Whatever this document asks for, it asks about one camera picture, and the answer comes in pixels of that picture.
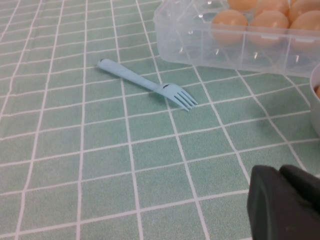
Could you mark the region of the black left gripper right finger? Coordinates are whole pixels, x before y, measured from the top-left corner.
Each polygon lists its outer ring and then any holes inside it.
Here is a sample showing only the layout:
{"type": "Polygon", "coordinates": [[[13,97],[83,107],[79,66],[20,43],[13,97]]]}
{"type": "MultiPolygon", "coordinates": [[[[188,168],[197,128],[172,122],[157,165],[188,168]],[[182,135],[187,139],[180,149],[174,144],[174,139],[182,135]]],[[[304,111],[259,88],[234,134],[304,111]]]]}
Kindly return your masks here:
{"type": "Polygon", "coordinates": [[[294,165],[283,165],[279,172],[293,189],[320,214],[320,179],[294,165]]]}

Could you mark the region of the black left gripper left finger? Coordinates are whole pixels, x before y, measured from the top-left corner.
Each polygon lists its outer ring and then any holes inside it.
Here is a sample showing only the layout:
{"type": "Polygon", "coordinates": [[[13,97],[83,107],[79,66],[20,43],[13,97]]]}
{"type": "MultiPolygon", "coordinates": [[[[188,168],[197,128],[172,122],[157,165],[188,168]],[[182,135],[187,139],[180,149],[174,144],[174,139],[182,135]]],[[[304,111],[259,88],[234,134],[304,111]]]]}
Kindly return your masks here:
{"type": "Polygon", "coordinates": [[[254,240],[320,238],[320,214],[272,166],[252,168],[247,212],[254,240]]]}

